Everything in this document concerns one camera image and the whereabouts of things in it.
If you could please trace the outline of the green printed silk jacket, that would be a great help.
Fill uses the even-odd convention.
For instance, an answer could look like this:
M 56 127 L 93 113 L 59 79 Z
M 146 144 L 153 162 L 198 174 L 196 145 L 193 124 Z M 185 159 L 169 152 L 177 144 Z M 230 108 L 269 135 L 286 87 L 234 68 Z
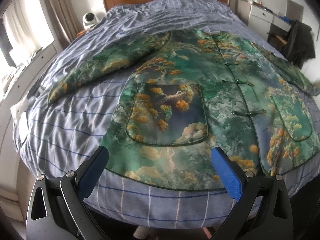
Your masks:
M 101 146 L 106 168 L 172 190 L 222 187 L 211 152 L 244 171 L 284 174 L 319 152 L 301 94 L 319 94 L 289 61 L 245 38 L 172 30 L 104 49 L 53 85 L 48 102 L 133 67 Z

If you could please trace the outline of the blue checked bed cover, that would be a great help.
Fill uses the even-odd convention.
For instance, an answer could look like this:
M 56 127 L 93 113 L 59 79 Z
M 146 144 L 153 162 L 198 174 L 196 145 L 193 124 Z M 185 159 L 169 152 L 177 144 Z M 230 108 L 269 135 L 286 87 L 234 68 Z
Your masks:
M 117 70 L 48 102 L 53 85 L 104 49 L 172 30 L 227 32 L 284 59 L 246 27 L 230 7 L 217 0 L 155 0 L 110 9 L 101 22 L 75 40 L 29 91 L 25 138 L 14 132 L 15 147 L 35 175 L 60 177 L 88 160 L 107 132 L 116 105 L 134 68 Z M 302 93 L 319 138 L 319 109 Z M 280 174 L 294 196 L 319 175 L 319 152 L 303 165 Z M 221 224 L 234 206 L 221 188 L 172 190 L 119 176 L 106 166 L 86 204 L 107 217 L 154 228 L 191 229 Z

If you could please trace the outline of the white cloth on bed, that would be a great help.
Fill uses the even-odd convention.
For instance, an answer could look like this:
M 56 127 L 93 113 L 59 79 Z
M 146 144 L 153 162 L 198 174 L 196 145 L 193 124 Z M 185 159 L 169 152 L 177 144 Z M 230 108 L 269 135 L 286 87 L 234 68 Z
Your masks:
M 10 107 L 14 124 L 18 125 L 21 120 L 27 119 L 27 110 L 31 102 L 32 100 L 25 96 L 21 101 Z

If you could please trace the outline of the white window cabinet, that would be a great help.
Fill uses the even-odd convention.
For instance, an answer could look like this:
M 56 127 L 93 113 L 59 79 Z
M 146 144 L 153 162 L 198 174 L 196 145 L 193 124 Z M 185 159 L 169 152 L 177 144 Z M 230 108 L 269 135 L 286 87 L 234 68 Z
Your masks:
M 61 51 L 63 51 L 61 45 L 53 41 L 37 53 L 11 83 L 6 97 L 1 102 L 1 200 L 18 201 L 16 187 L 20 157 L 14 149 L 10 107 L 23 99 L 34 82 Z

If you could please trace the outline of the black coat on chair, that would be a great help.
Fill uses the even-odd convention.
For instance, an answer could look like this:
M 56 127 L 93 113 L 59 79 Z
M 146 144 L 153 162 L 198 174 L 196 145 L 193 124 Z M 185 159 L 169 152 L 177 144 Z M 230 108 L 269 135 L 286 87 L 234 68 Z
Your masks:
M 298 20 L 290 21 L 290 24 L 282 54 L 287 61 L 302 69 L 306 61 L 316 58 L 312 28 Z

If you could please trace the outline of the wooden bedside table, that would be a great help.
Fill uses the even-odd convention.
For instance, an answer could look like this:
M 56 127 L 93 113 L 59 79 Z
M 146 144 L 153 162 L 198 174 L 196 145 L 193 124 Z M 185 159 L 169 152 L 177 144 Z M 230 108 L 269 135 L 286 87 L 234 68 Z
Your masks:
M 80 37 L 80 36 L 84 35 L 85 33 L 87 33 L 89 30 L 90 30 L 90 29 L 82 30 L 82 31 L 80 31 L 79 33 L 77 33 L 76 36 L 77 36 L 77 37 Z

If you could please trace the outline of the beige curtain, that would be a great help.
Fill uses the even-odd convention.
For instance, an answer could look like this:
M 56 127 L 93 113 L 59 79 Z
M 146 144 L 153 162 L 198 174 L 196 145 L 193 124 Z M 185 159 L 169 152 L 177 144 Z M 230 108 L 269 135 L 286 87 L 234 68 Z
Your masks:
M 52 21 L 55 22 L 56 34 L 61 45 L 66 48 L 82 31 L 83 27 L 73 9 L 71 0 L 47 0 L 52 10 Z

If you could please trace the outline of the white desk with drawers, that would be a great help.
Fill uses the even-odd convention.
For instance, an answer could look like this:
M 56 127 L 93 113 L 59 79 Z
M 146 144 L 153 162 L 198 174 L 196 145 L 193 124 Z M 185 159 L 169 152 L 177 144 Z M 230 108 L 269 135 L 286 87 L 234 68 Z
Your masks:
M 279 16 L 246 0 L 235 0 L 235 14 L 266 41 L 270 34 L 286 35 L 291 29 L 291 25 Z

